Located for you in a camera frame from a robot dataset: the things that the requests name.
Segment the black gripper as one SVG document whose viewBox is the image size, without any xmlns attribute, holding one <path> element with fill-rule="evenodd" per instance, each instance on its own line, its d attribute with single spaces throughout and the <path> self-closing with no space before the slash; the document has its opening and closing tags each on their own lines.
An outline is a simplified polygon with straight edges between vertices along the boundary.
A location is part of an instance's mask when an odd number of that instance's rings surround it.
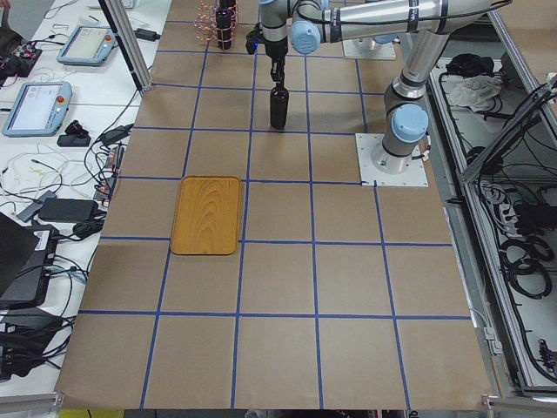
<svg viewBox="0 0 557 418">
<path fill-rule="evenodd" d="M 272 60 L 270 75 L 274 83 L 284 87 L 285 57 L 288 52 L 286 27 L 267 28 L 256 24 L 245 37 L 245 49 L 254 55 L 260 45 L 264 45 L 265 54 Z"/>
</svg>

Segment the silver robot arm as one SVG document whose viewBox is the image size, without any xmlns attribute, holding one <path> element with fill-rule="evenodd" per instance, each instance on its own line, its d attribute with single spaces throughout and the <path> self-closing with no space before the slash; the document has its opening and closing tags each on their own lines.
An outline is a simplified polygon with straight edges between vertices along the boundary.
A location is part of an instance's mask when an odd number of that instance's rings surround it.
<svg viewBox="0 0 557 418">
<path fill-rule="evenodd" d="M 415 146 L 426 135 L 429 118 L 420 100 L 448 38 L 487 12 L 505 6 L 505 1 L 392 0 L 331 8 L 326 1 L 261 1 L 261 20 L 248 33 L 245 48 L 254 54 L 264 45 L 272 61 L 275 86 L 270 94 L 270 124 L 282 129 L 289 101 L 284 82 L 290 48 L 308 55 L 321 44 L 341 43 L 367 54 L 402 33 L 416 34 L 400 74 L 386 88 L 386 133 L 371 153 L 378 170 L 398 175 L 407 170 Z"/>
</svg>

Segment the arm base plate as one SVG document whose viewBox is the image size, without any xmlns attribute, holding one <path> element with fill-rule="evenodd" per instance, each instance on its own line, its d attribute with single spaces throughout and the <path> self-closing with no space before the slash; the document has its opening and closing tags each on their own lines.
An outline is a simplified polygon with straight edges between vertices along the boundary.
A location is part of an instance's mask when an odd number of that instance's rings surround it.
<svg viewBox="0 0 557 418">
<path fill-rule="evenodd" d="M 396 36 L 366 37 L 343 42 L 346 58 L 393 61 L 396 59 Z"/>
<path fill-rule="evenodd" d="M 364 186 L 428 187 L 425 163 L 418 145 L 406 157 L 394 157 L 383 148 L 383 134 L 357 133 L 360 182 Z"/>
</svg>

